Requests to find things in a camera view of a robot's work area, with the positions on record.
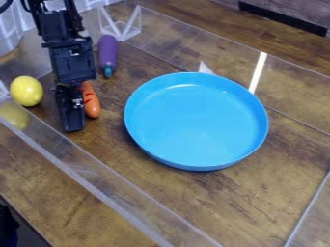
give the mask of blue plate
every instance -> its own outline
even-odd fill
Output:
[[[269,133],[258,98],[234,81],[206,73],[160,76],[132,93],[128,133],[162,163],[188,171],[233,166],[254,153]]]

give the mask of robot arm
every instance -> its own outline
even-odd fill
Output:
[[[24,9],[31,12],[43,47],[50,49],[50,57],[55,74],[55,101],[67,132],[84,128],[86,111],[83,94],[79,90],[86,80],[95,79],[92,57],[92,39],[83,37],[83,18],[74,0],[63,0],[64,10],[50,11],[47,0],[20,0]],[[12,4],[9,0],[4,11]]]

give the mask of tabletop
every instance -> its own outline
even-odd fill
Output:
[[[144,2],[146,7],[203,30],[330,74],[327,39],[211,1]],[[221,244],[282,246],[329,169],[330,115],[322,118],[314,115],[327,111],[319,108],[319,102],[329,103],[329,95],[322,92],[329,82],[319,85],[294,82],[291,90],[310,92],[302,99],[311,114],[302,109],[301,99],[291,101],[290,109],[298,119],[275,111],[287,109],[271,95],[262,94],[271,119],[262,148],[229,169],[188,173],[163,166],[144,154],[123,123],[123,109],[136,87],[151,78],[180,70],[120,43],[116,73],[110,79],[99,75],[94,82],[102,116],[87,121],[83,131],[66,135]],[[51,88],[52,75],[40,81],[45,89]],[[285,86],[278,84],[271,90],[278,99],[286,96]],[[41,104],[31,112],[62,131],[52,92],[45,92]],[[0,125],[0,131],[1,196],[54,246],[158,246],[5,126]]]

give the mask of wooden surface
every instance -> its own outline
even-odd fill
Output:
[[[213,1],[238,9],[238,0]],[[330,3],[326,0],[242,0],[241,2],[330,28]]]
[[[202,0],[152,1],[148,6],[329,74],[330,46],[323,38]],[[122,43],[116,74],[95,82],[102,117],[67,136],[225,246],[282,246],[329,169],[330,143],[322,124],[329,116],[315,118],[310,127],[269,109],[266,144],[238,166],[214,173],[174,170],[154,161],[130,139],[123,108],[143,82],[175,71],[179,68]],[[52,76],[41,81],[51,88]],[[322,83],[321,88],[329,87],[327,81]],[[286,84],[278,85],[277,93],[286,96]],[[318,87],[306,83],[299,87],[319,96]],[[31,110],[60,129],[51,91],[47,94]],[[310,99],[306,96],[311,110],[321,111]],[[0,132],[1,195],[54,246],[155,246],[4,126]]]

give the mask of orange object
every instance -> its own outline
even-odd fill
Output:
[[[83,83],[80,90],[86,103],[86,114],[88,117],[96,118],[100,114],[100,103],[90,81]]]

